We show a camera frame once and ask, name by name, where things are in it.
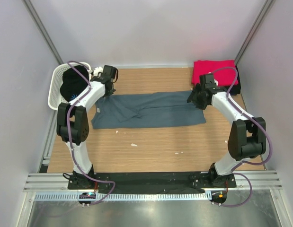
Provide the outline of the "blue-grey t shirt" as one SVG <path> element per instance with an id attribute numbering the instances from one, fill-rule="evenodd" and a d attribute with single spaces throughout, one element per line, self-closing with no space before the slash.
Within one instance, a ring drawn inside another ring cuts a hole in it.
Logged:
<path id="1" fill-rule="evenodd" d="M 99 99 L 93 129 L 161 128 L 206 123 L 202 110 L 186 100 L 190 91 L 112 95 Z"/>

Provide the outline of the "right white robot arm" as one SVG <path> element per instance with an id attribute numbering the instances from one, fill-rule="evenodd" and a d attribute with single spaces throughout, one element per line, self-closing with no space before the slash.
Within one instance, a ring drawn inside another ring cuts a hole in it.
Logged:
<path id="1" fill-rule="evenodd" d="M 201 110 L 209 105 L 215 107 L 231 125 L 228 151 L 208 172 L 212 187 L 224 187 L 236 168 L 266 152 L 265 120 L 247 113 L 224 87 L 217 86 L 212 73 L 200 77 L 200 83 L 195 85 L 187 102 Z"/>

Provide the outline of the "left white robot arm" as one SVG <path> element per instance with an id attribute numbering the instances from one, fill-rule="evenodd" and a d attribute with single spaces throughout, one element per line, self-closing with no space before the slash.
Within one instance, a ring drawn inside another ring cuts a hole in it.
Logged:
<path id="1" fill-rule="evenodd" d="M 79 62 L 69 62 L 68 66 L 69 69 L 62 75 L 60 93 L 66 103 L 58 105 L 57 135 L 71 153 L 74 167 L 69 180 L 90 189 L 97 180 L 86 145 L 89 135 L 88 111 L 100 98 L 114 93 L 118 69 L 105 65 L 101 70 L 89 72 Z"/>

